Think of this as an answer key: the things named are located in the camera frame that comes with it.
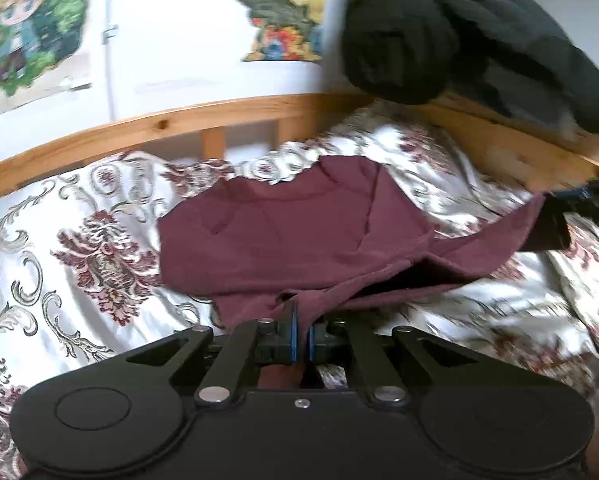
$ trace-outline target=poster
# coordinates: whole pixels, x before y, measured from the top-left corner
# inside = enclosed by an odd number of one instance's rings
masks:
[[[0,114],[88,83],[88,0],[0,0]]]
[[[324,0],[238,0],[257,28],[245,61],[322,59]]]

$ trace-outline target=bed sheet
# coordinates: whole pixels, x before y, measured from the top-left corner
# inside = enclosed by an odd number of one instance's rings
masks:
[[[161,285],[161,215],[220,178],[275,184],[333,154],[385,164],[439,237],[479,231],[529,197],[477,173],[444,131],[378,101],[240,165],[123,153],[1,198],[0,480],[25,471],[9,414],[27,388],[195,324],[222,333],[211,300]],[[599,399],[599,227],[572,216],[569,229],[567,251],[516,253],[471,285],[362,315],[379,333],[410,324]],[[341,368],[321,373],[345,386]]]

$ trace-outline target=bed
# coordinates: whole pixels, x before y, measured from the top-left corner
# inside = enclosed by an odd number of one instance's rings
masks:
[[[278,122],[276,149],[223,160],[224,128],[263,120]],[[175,164],[140,149],[191,131],[202,138],[201,160]],[[0,479],[25,471],[9,413],[27,388],[195,324],[224,330],[211,300],[161,285],[156,220],[219,179],[288,181],[321,155],[386,165],[439,237],[479,231],[529,189],[599,175],[591,158],[450,107],[321,94],[171,110],[1,162]],[[564,381],[599,416],[599,226],[568,221],[567,251],[516,253],[471,285],[363,315],[377,333],[410,324]],[[326,387],[345,386],[341,368],[320,373]]]

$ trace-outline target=bed frame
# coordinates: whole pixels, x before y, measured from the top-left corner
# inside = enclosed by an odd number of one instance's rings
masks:
[[[370,101],[369,96],[361,94],[256,97],[104,124],[1,161],[0,196],[105,155],[141,149],[147,142],[191,132],[201,135],[204,158],[223,158],[224,129],[238,124],[276,121],[277,145],[287,140],[306,140]],[[576,187],[599,177],[599,136],[580,132],[574,140],[565,140],[536,126],[507,121],[453,96],[411,108],[448,131],[479,170],[505,182],[541,190]]]

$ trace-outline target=cartoon face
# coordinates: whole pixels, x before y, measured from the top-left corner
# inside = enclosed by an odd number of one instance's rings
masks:
[[[39,9],[43,0],[9,0],[0,11],[0,23],[5,27],[27,20]]]

